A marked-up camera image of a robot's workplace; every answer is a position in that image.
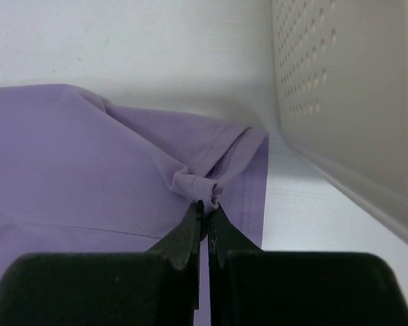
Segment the white plastic basket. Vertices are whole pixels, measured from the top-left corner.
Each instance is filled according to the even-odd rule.
[[[408,1],[274,0],[287,144],[408,243]]]

